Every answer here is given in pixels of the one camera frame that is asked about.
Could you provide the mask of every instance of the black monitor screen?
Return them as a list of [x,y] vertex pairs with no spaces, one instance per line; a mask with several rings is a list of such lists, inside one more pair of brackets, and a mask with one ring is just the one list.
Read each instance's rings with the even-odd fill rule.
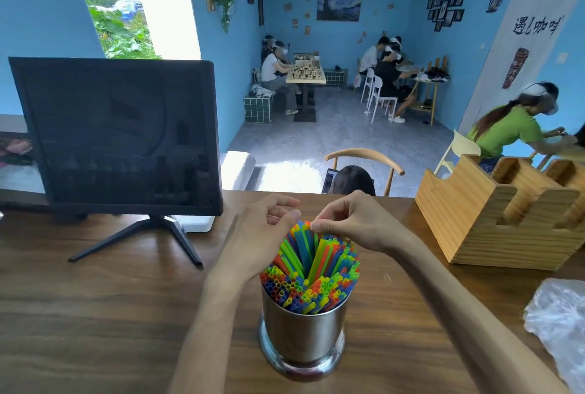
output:
[[211,62],[9,61],[56,209],[221,214]]

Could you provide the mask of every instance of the bundle of straws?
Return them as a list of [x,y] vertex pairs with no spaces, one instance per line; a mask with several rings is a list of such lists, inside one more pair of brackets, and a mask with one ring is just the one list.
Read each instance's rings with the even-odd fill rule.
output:
[[360,262],[351,243],[314,233],[310,225],[299,221],[285,237],[272,266],[260,274],[274,302],[309,315],[335,308],[360,277]]

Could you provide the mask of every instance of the white t-shirt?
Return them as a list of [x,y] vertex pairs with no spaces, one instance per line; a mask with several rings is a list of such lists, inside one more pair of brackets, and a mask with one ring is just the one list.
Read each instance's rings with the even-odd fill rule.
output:
[[362,57],[362,62],[360,63],[360,72],[365,71],[367,68],[373,68],[376,66],[378,62],[378,50],[376,46],[372,46],[369,48],[364,56]]
[[270,80],[277,79],[276,68],[274,67],[275,63],[278,63],[278,59],[276,58],[273,52],[272,54],[269,54],[268,57],[266,57],[266,59],[264,60],[264,63],[262,63],[261,80],[263,82],[269,82]]

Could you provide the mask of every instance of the wooden organizer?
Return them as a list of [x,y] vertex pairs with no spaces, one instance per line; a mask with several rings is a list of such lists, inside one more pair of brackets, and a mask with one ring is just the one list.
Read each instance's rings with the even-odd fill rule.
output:
[[504,157],[489,176],[479,161],[463,155],[447,179],[427,169],[417,192],[449,263],[559,269],[585,241],[585,167]]

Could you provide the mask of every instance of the metal container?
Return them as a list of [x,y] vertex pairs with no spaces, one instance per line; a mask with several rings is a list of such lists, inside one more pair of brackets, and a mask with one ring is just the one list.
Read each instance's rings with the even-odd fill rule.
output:
[[346,302],[316,315],[290,312],[262,291],[260,349],[268,363],[282,375],[297,381],[314,381],[330,374],[345,347],[343,322]]

